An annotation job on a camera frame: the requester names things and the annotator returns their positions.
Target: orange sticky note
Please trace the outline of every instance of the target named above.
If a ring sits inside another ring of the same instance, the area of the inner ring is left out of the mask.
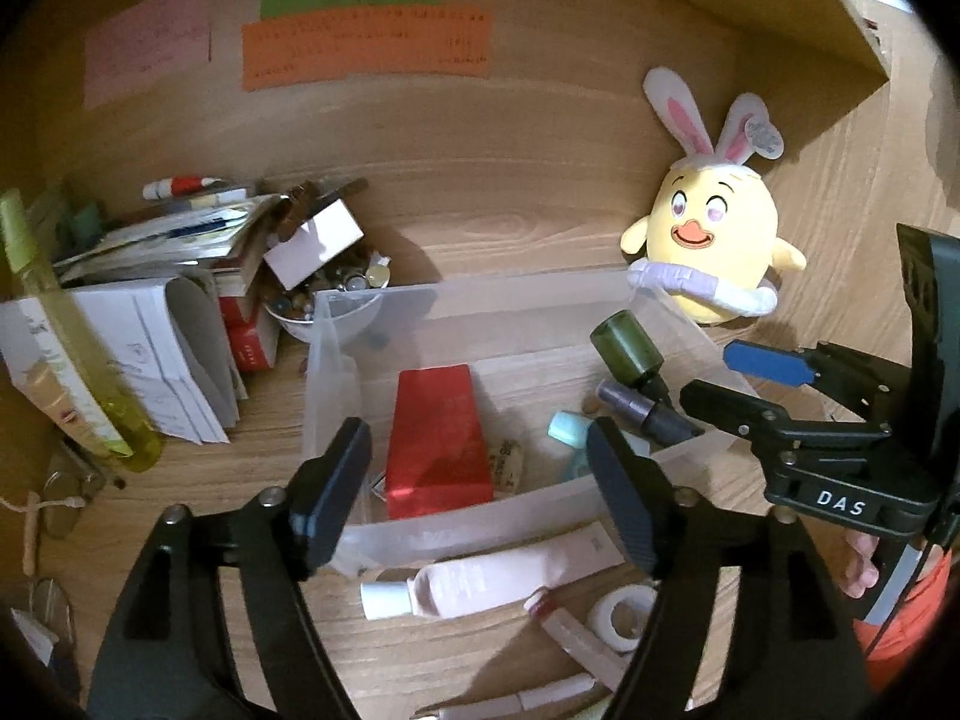
[[[491,14],[469,5],[362,5],[243,27],[243,89],[357,73],[490,72]]]

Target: human hand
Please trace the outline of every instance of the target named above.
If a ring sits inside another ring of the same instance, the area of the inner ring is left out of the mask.
[[[877,543],[880,541],[876,536],[869,536],[860,531],[846,531],[844,533],[845,541],[851,547],[850,559],[847,567],[844,569],[843,576],[837,581],[841,591],[851,598],[861,598],[863,594],[877,584],[880,579],[880,570],[874,565],[871,557],[877,550]],[[920,570],[917,581],[928,576],[930,572],[944,557],[944,550],[941,546],[934,544],[930,550],[930,556]]]

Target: white tape roll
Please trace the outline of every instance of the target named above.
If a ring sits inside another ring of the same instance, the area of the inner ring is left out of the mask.
[[[624,584],[598,600],[587,615],[587,627],[611,650],[618,653],[632,652],[640,644],[643,626],[656,603],[656,590],[646,584]],[[637,625],[630,638],[621,637],[613,627],[613,610],[619,604],[630,607],[637,618]]]

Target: yellow chick plush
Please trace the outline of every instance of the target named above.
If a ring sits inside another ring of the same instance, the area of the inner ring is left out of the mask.
[[[693,95],[673,71],[656,68],[643,88],[667,129],[688,153],[664,178],[648,217],[620,239],[637,283],[660,286],[700,324],[764,316],[776,307],[767,269],[806,267],[805,257],[776,237],[776,206],[760,176],[743,166],[752,153],[779,157],[782,141],[756,95],[741,95],[728,113],[717,153]]]

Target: pink ear lining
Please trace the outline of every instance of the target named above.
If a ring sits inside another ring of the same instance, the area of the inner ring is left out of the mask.
[[[746,127],[747,121],[750,121],[750,117],[752,117],[752,114],[748,113],[740,120],[740,126],[736,129],[736,136],[733,137],[731,144],[727,146],[724,159],[728,159],[731,162],[739,162],[743,158],[744,153],[752,150],[750,143],[747,143],[747,136],[744,133],[744,127]]]
[[[677,124],[677,128],[680,129],[680,132],[683,132],[686,137],[690,138],[693,141],[693,148],[696,149],[698,154],[712,154],[713,146],[704,138],[703,134],[699,132],[696,125],[690,121],[690,117],[686,114],[686,111],[683,109],[683,105],[680,105],[677,100],[674,98],[669,98],[666,101],[666,109],[669,111],[671,118]]]

